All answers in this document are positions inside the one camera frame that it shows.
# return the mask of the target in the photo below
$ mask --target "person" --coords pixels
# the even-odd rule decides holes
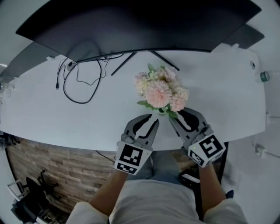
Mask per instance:
[[[66,224],[203,223],[179,172],[169,151],[153,152],[136,175],[115,170],[88,203],[76,204]],[[205,223],[247,223],[240,206],[226,198],[212,164],[199,168],[199,177]]]

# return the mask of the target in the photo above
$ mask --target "white desk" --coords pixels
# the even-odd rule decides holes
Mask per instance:
[[[181,69],[181,79],[190,90],[187,107],[201,112],[221,140],[236,140],[265,130],[264,87],[254,80],[249,64],[253,56],[249,51],[220,45],[212,53],[165,51],[160,54]],[[111,77],[112,71],[128,56],[109,62],[107,77],[101,79],[95,96],[85,105],[75,104],[64,96],[62,72],[60,88],[55,89],[62,56],[31,69],[20,76],[16,91],[3,101],[0,130],[47,144],[116,150],[116,142],[127,122],[152,113],[136,104],[140,98],[133,84],[135,74],[147,71],[148,63],[155,67],[164,64],[153,54],[140,52]],[[79,80],[92,82],[98,76],[97,62],[80,65]],[[77,83],[75,72],[66,83],[68,95],[80,101],[89,99],[94,88]],[[154,150],[180,148],[182,140],[175,134],[168,117],[153,114],[139,132],[146,134],[152,122],[159,118]]]

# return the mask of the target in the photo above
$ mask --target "artificial flower bouquet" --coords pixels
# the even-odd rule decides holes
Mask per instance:
[[[176,112],[185,107],[189,91],[173,69],[165,66],[155,69],[151,64],[148,64],[148,69],[148,73],[141,72],[135,76],[135,87],[143,98],[137,103],[178,118]]]

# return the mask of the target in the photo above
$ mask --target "forearm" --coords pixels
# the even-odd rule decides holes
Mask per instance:
[[[123,188],[128,174],[115,170],[109,177],[109,179],[102,185],[102,187],[96,192],[94,197],[89,203],[98,211],[110,216],[112,213],[119,194]]]
[[[203,213],[226,199],[212,164],[199,168]]]

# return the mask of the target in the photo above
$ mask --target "white sleeve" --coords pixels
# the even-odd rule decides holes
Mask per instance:
[[[87,202],[79,202],[71,212],[66,224],[107,224],[108,216]]]
[[[209,224],[248,224],[241,207],[233,200],[226,199],[204,215],[204,222]]]

